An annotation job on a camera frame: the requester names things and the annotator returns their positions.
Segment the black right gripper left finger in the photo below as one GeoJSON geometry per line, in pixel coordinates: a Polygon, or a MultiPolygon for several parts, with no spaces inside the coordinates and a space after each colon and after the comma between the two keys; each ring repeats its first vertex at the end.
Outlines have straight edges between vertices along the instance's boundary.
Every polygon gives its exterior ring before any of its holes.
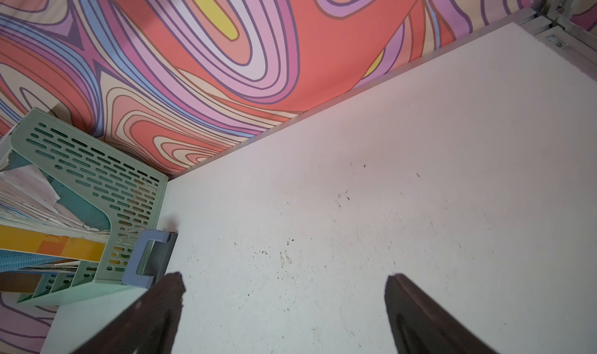
{"type": "Polygon", "coordinates": [[[163,276],[75,352],[171,353],[185,292],[181,273],[163,276]]]}

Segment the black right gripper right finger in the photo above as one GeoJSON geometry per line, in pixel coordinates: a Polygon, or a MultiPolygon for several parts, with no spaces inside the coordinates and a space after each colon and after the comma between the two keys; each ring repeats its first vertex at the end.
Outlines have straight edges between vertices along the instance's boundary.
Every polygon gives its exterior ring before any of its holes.
{"type": "Polygon", "coordinates": [[[385,304],[399,353],[494,353],[404,274],[389,276],[385,304]]]}

